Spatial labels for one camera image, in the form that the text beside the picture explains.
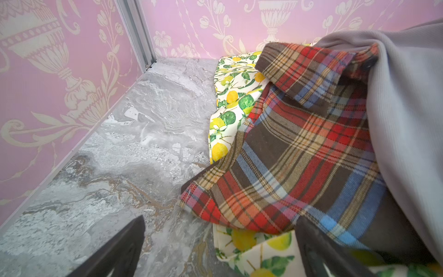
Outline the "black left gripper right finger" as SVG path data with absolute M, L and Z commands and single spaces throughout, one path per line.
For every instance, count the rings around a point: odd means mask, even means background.
M 307 277 L 375 276 L 307 218 L 297 220 L 295 236 Z

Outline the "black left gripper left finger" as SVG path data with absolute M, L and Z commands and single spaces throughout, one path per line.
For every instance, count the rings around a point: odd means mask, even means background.
M 69 276 L 133 277 L 144 240 L 145 221 L 140 215 L 130 221 Z

